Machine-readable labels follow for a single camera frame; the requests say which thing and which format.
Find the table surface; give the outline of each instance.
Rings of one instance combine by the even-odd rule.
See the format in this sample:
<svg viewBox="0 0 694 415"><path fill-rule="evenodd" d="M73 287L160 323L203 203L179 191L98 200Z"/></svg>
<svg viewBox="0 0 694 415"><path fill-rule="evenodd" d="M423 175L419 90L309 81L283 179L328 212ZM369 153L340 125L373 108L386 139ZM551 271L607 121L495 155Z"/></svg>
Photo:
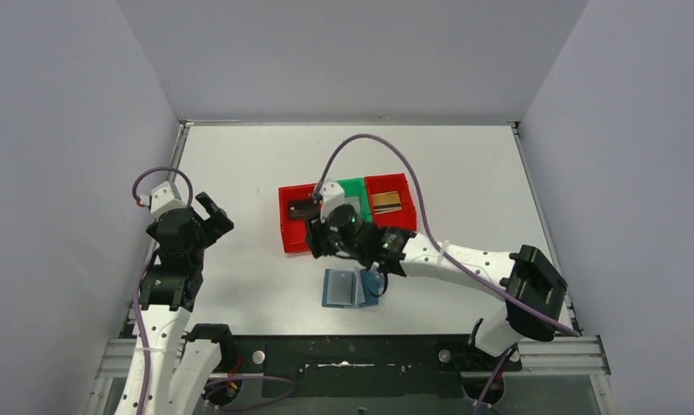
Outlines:
<svg viewBox="0 0 694 415"><path fill-rule="evenodd" d="M390 279L379 306L322 307L324 270L356 263L283 253L277 190L316 182L334 148L360 132L380 135L403 151L421 182L438 239L488 251L527 244L548 254L509 126L194 125L180 169L195 193L207 192L227 211L235 228L206 251L189 328L223 322L238 335L454 334L470 332L476 320L504 307L467 287L399 276ZM358 140L340 153L328 176L402 172L387 148ZM176 185L186 192L181 178ZM412 184L411 192L417 207ZM565 308L560 321L570 324Z"/></svg>

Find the round metal bolt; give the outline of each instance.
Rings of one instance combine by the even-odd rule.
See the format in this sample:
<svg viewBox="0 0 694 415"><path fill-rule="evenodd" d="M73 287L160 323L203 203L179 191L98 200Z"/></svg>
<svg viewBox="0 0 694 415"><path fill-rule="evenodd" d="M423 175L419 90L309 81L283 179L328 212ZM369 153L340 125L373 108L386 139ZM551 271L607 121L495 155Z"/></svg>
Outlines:
<svg viewBox="0 0 694 415"><path fill-rule="evenodd" d="M441 363L448 363L448 362L450 362L450 361L451 361L451 352L449 352L449 351L446 350L446 349L441 350L440 352L438 352L438 360L439 360Z"/></svg>
<svg viewBox="0 0 694 415"><path fill-rule="evenodd" d="M256 365L262 365L264 361L265 361L265 352L264 351L257 350L255 353L252 354L252 363L255 363Z"/></svg>

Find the black cable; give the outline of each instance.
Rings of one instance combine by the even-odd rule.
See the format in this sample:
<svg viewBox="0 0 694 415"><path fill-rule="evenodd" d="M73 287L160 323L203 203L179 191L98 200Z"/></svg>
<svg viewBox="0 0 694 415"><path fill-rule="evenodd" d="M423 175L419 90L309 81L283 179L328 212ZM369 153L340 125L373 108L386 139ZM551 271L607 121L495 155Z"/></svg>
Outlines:
<svg viewBox="0 0 694 415"><path fill-rule="evenodd" d="M379 295L375 294L371 291L368 291L370 293L370 295L372 295L373 297L380 298L380 297L384 296L384 294L387 292L387 272L383 272L382 276L385 277L385 287L382 288L382 294L379 294Z"/></svg>

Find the blue object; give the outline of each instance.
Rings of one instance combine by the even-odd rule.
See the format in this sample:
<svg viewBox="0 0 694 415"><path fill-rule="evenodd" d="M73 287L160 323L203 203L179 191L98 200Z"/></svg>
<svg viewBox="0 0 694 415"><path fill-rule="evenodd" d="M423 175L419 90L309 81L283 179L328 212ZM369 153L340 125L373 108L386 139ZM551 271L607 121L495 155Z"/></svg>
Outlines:
<svg viewBox="0 0 694 415"><path fill-rule="evenodd" d="M322 306L341 309L370 307L379 303L371 293L380 293L385 279L378 273L362 270L324 272Z"/></svg>

